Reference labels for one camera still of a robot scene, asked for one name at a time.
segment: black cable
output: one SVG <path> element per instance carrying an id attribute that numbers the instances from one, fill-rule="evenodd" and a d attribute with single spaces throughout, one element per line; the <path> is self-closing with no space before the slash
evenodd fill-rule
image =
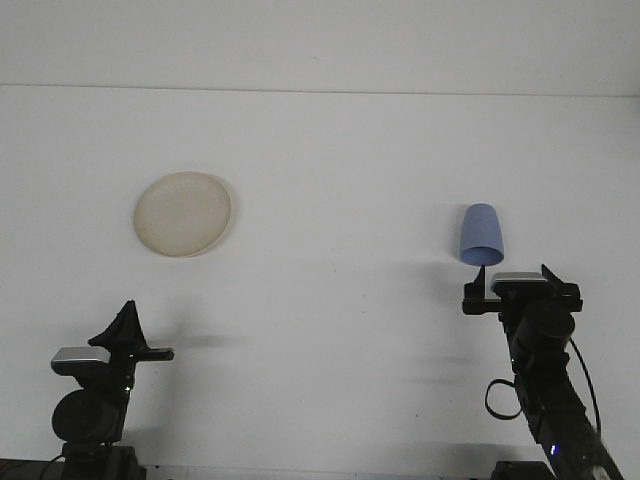
<path id="1" fill-rule="evenodd" d="M 582 365 L 582 370 L 584 370 L 584 376 L 587 377 L 587 384 L 589 385 L 589 392 L 591 393 L 591 401 L 593 402 L 593 411 L 596 415 L 596 432 L 598 432 L 598 436 L 602 434 L 602 424 L 600 423 L 600 410 L 598 409 L 598 402 L 596 400 L 596 392 L 593 389 L 593 383 L 591 383 L 591 376 L 589 375 L 589 370 L 587 370 L 587 365 L 584 363 L 584 358 L 582 358 L 582 354 L 580 350 L 578 350 L 578 346 L 576 342 L 573 341 L 573 338 L 570 338 L 571 346 L 576 352 L 578 356 L 578 360 L 580 360 L 580 365 Z"/>
<path id="2" fill-rule="evenodd" d="M 42 480 L 44 478 L 44 474 L 47 473 L 47 470 L 49 470 L 49 467 L 54 463 L 56 463 L 56 461 L 60 460 L 61 458 L 62 458 L 62 455 L 58 455 L 57 457 L 49 460 L 47 464 L 44 467 L 42 467 L 42 471 L 40 472 L 40 475 L 38 475 L 38 480 Z"/>
<path id="3" fill-rule="evenodd" d="M 484 408 L 487 409 L 487 412 L 489 412 L 493 418 L 497 418 L 498 420 L 513 420 L 514 418 L 517 418 L 518 415 L 522 413 L 522 408 L 520 408 L 520 410 L 518 410 L 518 412 L 514 413 L 513 415 L 505 415 L 503 413 L 496 412 L 489 406 L 489 392 L 494 385 L 506 385 L 507 387 L 516 388 L 515 384 L 513 382 L 510 382 L 509 380 L 504 380 L 502 378 L 496 378 L 495 380 L 492 380 L 487 387 L 487 391 L 484 393 Z"/>

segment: white wall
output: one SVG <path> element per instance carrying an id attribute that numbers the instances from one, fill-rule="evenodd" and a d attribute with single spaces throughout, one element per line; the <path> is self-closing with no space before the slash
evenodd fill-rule
<path id="1" fill-rule="evenodd" d="M 0 0 L 0 83 L 640 94 L 640 2 Z"/>
<path id="2" fill-rule="evenodd" d="M 496 318 L 460 311 L 460 216 L 486 201 L 501 269 L 580 283 L 604 438 L 640 471 L 638 131 L 637 99 L 0 88 L 0 452 L 54 456 L 74 383 L 51 356 L 135 298 L 176 348 L 138 370 L 145 463 L 488 476 L 539 456 L 523 419 L 484 412 L 509 376 Z M 184 169 L 225 178 L 238 216 L 176 260 L 131 215 Z"/>

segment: blue cup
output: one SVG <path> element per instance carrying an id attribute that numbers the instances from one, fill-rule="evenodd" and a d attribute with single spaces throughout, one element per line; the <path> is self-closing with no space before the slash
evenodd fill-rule
<path id="1" fill-rule="evenodd" d="M 486 203 L 467 208 L 460 232 L 460 259 L 475 266 L 495 265 L 504 258 L 496 210 Z"/>

